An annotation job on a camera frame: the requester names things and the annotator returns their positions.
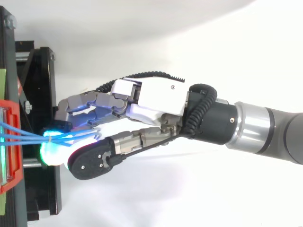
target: black cable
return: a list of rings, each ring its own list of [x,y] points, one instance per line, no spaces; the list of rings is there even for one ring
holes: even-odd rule
[[[185,81],[184,79],[173,77],[170,74],[167,74],[165,72],[157,72],[157,71],[137,73],[137,74],[133,74],[133,75],[130,75],[130,76],[127,76],[127,77],[123,77],[123,78],[146,78],[146,77],[162,77],[162,78],[173,79],[173,80],[180,81],[180,82]],[[111,89],[112,89],[113,84],[115,83],[115,81],[116,81],[116,79],[99,86],[96,89],[96,91],[97,92],[102,92],[102,93],[110,92]]]
[[[128,153],[128,154],[124,155],[124,157],[125,157],[125,158],[128,158],[128,157],[130,157],[130,156],[139,154],[139,153],[141,153],[141,152],[143,152],[143,151],[149,150],[149,149],[151,149],[151,148],[155,148],[155,147],[160,146],[160,145],[162,145],[162,144],[164,144],[164,143],[171,142],[172,140],[175,140],[175,139],[177,139],[177,138],[179,138],[179,137],[181,137],[181,136],[182,136],[182,135],[179,134],[179,135],[176,135],[176,136],[169,137],[169,138],[167,138],[167,139],[165,139],[165,140],[162,140],[162,141],[160,141],[160,142],[158,142],[158,143],[154,143],[154,144],[149,145],[149,146],[147,146],[147,147],[144,147],[144,148],[141,148],[141,149],[139,149],[139,150],[136,150],[136,151],[133,151],[133,152],[131,152],[131,153]]]
[[[201,125],[204,115],[217,99],[217,91],[213,87],[206,84],[195,84],[189,88],[189,91],[205,94],[205,97],[189,114],[187,120],[185,121],[185,126],[181,131],[183,136],[194,138],[196,130]]]
[[[120,164],[121,162],[123,162],[123,160],[127,159],[130,156],[133,156],[133,155],[139,154],[139,153],[141,153],[143,151],[149,150],[151,148],[155,148],[157,146],[163,145],[164,143],[167,143],[167,142],[170,142],[172,140],[175,140],[175,139],[177,139],[177,138],[179,138],[181,136],[182,136],[182,134],[169,137],[169,138],[167,138],[165,140],[162,140],[162,141],[160,141],[158,143],[154,143],[152,145],[149,145],[147,147],[141,148],[140,150],[136,150],[136,151],[133,151],[133,152],[128,153],[128,154],[113,155],[113,156],[111,156],[111,157],[108,158],[107,163],[108,163],[109,166],[116,166],[116,165]]]

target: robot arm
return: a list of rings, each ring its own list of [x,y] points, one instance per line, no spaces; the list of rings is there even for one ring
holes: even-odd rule
[[[181,136],[303,164],[303,113],[241,102],[230,105],[216,96],[210,86],[193,85],[188,91],[183,79],[148,72],[62,100],[55,120],[66,130],[125,117],[154,126],[121,132],[76,150],[69,158],[69,170],[78,179],[91,179],[129,156]],[[96,108],[73,115],[90,106]]]

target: red plastic holder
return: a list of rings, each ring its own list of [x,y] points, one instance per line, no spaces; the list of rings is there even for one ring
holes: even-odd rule
[[[2,111],[2,120],[6,124],[14,126],[15,128],[20,129],[20,112],[19,112],[19,104],[8,101],[8,100],[0,100],[0,108]],[[18,135],[18,133],[3,129],[1,133],[6,133],[9,135]],[[0,146],[2,153],[1,160],[2,166],[0,166],[0,173],[6,173],[7,178],[0,181],[0,194],[7,192],[9,189],[16,186],[21,179],[23,178],[23,166],[22,166],[22,152],[21,152],[21,145],[14,145],[14,146]]]

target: black metal frame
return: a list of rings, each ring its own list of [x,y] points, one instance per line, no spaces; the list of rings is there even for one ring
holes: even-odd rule
[[[34,49],[33,41],[16,42],[14,30],[5,27],[10,13],[0,6],[0,69],[6,69],[5,98],[20,103],[21,128],[41,133],[53,120],[56,107],[52,50]],[[26,62],[16,63],[17,52],[30,52]],[[18,81],[23,90],[18,94]],[[26,114],[24,103],[33,106]],[[39,146],[22,146],[23,158],[39,158]],[[26,227],[27,221],[39,220],[39,210],[50,215],[61,209],[60,168],[42,166],[24,169],[22,181],[7,192],[5,216],[0,216],[1,227]]]
[[[25,100],[20,100],[20,106],[23,108],[21,127],[41,134],[43,128],[51,124],[56,107],[54,65],[51,59],[53,51],[48,47],[29,49],[29,42],[16,42],[17,52],[30,53],[26,62],[17,62],[18,76],[20,83],[23,84],[24,94],[33,106],[30,114],[26,114]],[[39,159],[39,150],[39,145],[23,146],[23,158]],[[58,214],[62,209],[59,166],[26,168],[24,177],[28,221],[39,220],[39,210],[49,210],[50,215]]]

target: white background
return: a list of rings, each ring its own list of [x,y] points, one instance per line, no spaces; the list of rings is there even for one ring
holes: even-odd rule
[[[301,0],[0,0],[17,40],[56,52],[57,102],[161,70],[219,98],[303,112]],[[104,136],[142,125],[104,126]],[[62,167],[58,216],[33,227],[299,227],[303,167],[179,139],[79,181]]]

